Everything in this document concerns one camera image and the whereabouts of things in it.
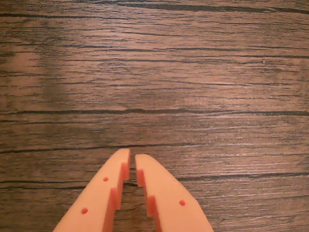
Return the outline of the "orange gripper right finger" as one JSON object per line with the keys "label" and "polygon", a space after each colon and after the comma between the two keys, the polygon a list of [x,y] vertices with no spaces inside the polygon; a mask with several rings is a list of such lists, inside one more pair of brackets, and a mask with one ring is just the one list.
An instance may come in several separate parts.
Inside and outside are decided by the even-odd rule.
{"label": "orange gripper right finger", "polygon": [[135,162],[147,216],[154,218],[157,232],[213,231],[197,200],[164,166],[147,154],[136,155]]}

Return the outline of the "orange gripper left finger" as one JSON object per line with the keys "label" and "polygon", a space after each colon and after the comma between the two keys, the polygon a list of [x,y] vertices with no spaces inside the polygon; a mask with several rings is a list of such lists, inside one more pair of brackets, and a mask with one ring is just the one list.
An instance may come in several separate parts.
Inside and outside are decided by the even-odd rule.
{"label": "orange gripper left finger", "polygon": [[120,209],[123,183],[129,179],[130,150],[120,149],[105,162],[84,188],[55,232],[111,232]]}

